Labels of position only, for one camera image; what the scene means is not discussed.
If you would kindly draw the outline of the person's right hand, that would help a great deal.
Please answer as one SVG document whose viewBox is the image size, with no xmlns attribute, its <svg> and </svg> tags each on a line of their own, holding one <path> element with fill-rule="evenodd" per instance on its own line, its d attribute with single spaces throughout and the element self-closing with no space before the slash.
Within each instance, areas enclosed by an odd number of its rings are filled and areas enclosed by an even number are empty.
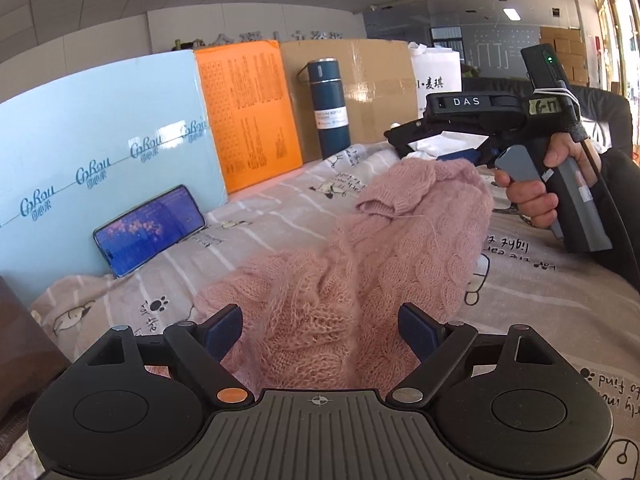
<svg viewBox="0 0 640 480">
<path fill-rule="evenodd" d="M 602 164 L 591 141 L 587 139 L 576 143 L 568 133 L 555 133 L 550 139 L 544 166 L 555 168 L 569 157 L 577 162 L 584 180 L 592 188 L 598 182 L 594 168 L 600 171 Z M 539 229 L 552 226 L 558 218 L 556 207 L 559 205 L 559 197 L 555 193 L 549 193 L 546 186 L 537 180 L 514 181 L 500 169 L 496 169 L 494 174 L 497 185 L 506 190 L 506 197 L 518 206 L 520 213 L 528 217 L 533 226 Z"/>
</svg>

